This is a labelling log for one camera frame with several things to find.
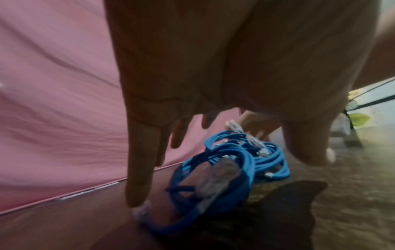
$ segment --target floor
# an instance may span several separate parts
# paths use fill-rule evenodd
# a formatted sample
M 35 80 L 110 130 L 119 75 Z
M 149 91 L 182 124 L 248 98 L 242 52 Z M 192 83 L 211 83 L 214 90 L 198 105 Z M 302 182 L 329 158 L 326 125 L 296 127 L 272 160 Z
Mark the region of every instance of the floor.
M 395 250 L 395 125 L 359 129 L 331 147 L 333 166 L 306 167 L 288 155 L 291 178 L 256 185 L 244 207 L 180 236 L 140 228 L 120 183 L 0 217 L 0 249 Z M 176 218 L 163 191 L 172 171 L 154 176 L 150 200 L 161 223 Z

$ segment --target pink fabric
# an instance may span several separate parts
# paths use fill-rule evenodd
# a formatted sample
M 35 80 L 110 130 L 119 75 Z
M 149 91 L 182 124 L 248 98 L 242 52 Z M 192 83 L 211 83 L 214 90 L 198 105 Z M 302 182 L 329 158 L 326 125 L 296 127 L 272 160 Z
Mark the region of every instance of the pink fabric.
M 124 178 L 127 134 L 101 0 L 0 0 L 0 213 Z M 202 150 L 196 116 L 165 165 Z

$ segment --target blue cord bundle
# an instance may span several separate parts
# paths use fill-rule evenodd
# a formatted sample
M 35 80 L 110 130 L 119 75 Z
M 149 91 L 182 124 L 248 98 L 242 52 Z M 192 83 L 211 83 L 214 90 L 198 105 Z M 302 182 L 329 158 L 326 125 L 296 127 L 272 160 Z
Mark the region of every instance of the blue cord bundle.
M 290 175 L 287 161 L 282 149 L 274 143 L 263 143 L 268 149 L 267 157 L 259 156 L 262 148 L 252 145 L 244 133 L 224 131 L 205 141 L 206 150 L 180 165 L 173 173 L 169 187 L 166 191 L 175 208 L 184 217 L 170 226 L 159 226 L 153 223 L 148 213 L 140 216 L 141 223 L 152 233 L 157 235 L 170 235 L 181 232 L 199 216 L 227 213 L 243 204 L 248 199 L 251 185 L 254 181 L 269 182 L 282 180 Z M 226 158 L 231 158 L 240 167 L 240 174 L 232 179 L 224 190 L 211 197 L 200 198 L 195 193 L 195 186 L 180 186 L 179 183 L 188 177 L 200 164 L 209 162 L 211 165 Z M 277 166 L 281 169 L 276 173 L 268 173 Z M 180 192 L 191 192 L 189 197 L 182 196 Z

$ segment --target finger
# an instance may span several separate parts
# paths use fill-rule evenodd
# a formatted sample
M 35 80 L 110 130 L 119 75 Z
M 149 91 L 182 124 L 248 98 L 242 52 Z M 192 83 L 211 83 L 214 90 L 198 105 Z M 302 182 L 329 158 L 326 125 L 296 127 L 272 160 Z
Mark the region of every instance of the finger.
M 176 122 L 173 131 L 172 141 L 170 143 L 170 146 L 172 148 L 179 148 L 181 146 L 181 143 L 184 140 L 186 132 L 188 131 L 188 126 L 192 121 L 192 118 L 193 117 L 189 117 Z
M 209 112 L 207 114 L 203 114 L 202 128 L 208 129 L 213 124 L 213 122 L 217 118 L 218 114 L 219 114 L 219 112 Z
M 282 122 L 288 150 L 300 161 L 312 166 L 325 166 L 328 159 L 329 134 L 339 108 L 321 114 L 309 121 Z
M 167 145 L 169 144 L 169 137 L 172 134 L 173 128 L 174 128 L 174 123 L 162 127 L 160 129 L 160 143 L 159 143 L 158 155 L 156 157 L 156 164 L 155 164 L 155 166 L 157 167 L 162 166 L 163 163 L 165 162 L 166 149 L 167 149 Z
M 147 126 L 128 118 L 129 157 L 126 181 L 126 203 L 137 207 L 145 201 L 160 144 L 160 128 Z

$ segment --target green object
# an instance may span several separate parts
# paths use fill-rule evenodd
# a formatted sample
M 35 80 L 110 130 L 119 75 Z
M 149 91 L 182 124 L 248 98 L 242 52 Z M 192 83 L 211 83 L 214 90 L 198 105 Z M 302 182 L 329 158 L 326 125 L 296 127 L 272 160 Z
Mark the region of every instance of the green object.
M 353 126 L 362 126 L 364 125 L 367 121 L 370 120 L 370 116 L 366 114 L 349 114 L 351 122 L 353 123 Z

